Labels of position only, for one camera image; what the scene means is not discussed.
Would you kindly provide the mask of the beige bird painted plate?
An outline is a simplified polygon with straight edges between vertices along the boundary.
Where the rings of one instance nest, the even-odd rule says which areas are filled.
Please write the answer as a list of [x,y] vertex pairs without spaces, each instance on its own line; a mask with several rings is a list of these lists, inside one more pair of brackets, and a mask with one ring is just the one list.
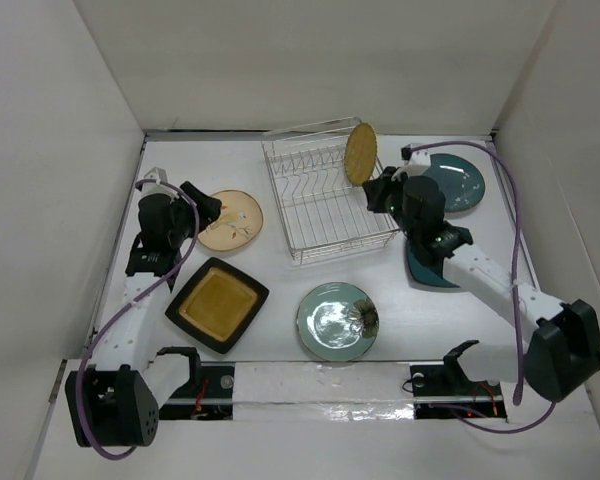
[[221,202],[220,216],[206,227],[198,241],[217,252],[239,249],[253,240],[264,226],[260,204],[241,190],[222,190],[213,198]]

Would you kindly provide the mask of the round woven bamboo plate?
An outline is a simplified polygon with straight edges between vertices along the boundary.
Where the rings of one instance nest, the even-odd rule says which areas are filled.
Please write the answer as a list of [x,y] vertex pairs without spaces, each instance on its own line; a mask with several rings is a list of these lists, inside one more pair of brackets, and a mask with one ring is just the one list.
[[344,168],[352,185],[359,186],[371,178],[377,156],[377,137],[369,123],[360,123],[350,133],[344,155]]

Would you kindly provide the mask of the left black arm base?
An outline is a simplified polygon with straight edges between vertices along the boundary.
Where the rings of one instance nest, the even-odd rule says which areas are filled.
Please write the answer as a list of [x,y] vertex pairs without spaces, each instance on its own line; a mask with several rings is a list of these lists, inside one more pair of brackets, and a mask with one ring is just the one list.
[[233,419],[234,363],[203,363],[196,385],[177,389],[161,407],[165,421],[224,421]]

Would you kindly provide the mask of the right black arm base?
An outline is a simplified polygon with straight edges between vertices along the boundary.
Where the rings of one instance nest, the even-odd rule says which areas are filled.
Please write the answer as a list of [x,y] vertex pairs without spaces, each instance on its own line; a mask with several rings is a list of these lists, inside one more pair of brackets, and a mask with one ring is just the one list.
[[412,364],[402,389],[412,395],[418,420],[507,418],[499,384],[457,377],[441,363]]

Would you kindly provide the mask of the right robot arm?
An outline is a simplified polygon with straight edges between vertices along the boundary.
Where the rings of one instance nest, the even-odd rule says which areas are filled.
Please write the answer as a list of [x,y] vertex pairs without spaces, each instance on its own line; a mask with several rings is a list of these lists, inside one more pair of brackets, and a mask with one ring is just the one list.
[[441,371],[447,389],[464,393],[477,381],[505,381],[559,403],[600,371],[594,308],[516,280],[474,243],[468,229],[445,220],[445,197],[433,179],[388,167],[362,188],[368,210],[393,218],[421,265],[471,293],[514,329],[509,346],[467,340],[450,351],[446,357],[454,361]]

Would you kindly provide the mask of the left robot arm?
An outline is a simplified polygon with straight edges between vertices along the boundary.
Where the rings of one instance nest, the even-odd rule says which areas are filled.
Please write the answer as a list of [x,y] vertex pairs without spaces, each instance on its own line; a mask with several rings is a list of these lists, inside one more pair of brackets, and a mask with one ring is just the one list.
[[79,446],[119,461],[150,445],[161,407],[176,392],[192,396],[205,389],[200,356],[193,347],[152,345],[171,294],[199,233],[217,220],[221,203],[190,182],[136,183],[140,231],[127,263],[120,309],[100,327],[77,370],[65,383]]

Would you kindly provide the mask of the round dark teal plate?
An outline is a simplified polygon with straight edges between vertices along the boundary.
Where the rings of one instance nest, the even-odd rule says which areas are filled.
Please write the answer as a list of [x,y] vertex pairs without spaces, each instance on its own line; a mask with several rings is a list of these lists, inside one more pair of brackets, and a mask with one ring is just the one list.
[[460,213],[476,207],[486,192],[480,170],[457,155],[437,153],[424,175],[433,179],[445,196],[445,212]]

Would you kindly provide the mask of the square dark teal plate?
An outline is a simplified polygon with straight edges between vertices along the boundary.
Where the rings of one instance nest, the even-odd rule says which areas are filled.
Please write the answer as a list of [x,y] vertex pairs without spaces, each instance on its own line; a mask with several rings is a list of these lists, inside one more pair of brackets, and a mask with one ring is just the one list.
[[457,248],[472,244],[473,238],[467,228],[449,223],[424,239],[408,237],[405,254],[411,278],[427,287],[459,289],[458,285],[443,277],[444,261],[451,258]]

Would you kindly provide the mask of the square brown yellow plate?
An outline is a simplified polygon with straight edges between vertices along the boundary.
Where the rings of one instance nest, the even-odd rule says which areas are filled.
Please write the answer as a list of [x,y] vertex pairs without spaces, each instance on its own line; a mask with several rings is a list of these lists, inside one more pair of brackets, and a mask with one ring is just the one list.
[[165,311],[180,330],[216,353],[228,353],[269,296],[269,289],[212,257],[186,282]]

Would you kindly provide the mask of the light green flower plate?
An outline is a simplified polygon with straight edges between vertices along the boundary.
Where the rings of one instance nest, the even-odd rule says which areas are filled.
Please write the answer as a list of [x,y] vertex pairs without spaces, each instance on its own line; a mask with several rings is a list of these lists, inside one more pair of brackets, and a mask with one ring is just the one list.
[[330,282],[311,290],[300,302],[296,326],[303,345],[327,362],[359,359],[374,344],[380,326],[377,307],[360,288]]

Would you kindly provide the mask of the silver taped front rail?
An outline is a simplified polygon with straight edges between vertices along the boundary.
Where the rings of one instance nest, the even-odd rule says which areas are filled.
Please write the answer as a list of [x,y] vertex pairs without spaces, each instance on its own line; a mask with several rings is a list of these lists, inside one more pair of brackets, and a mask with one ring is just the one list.
[[407,362],[237,362],[235,421],[411,421]]

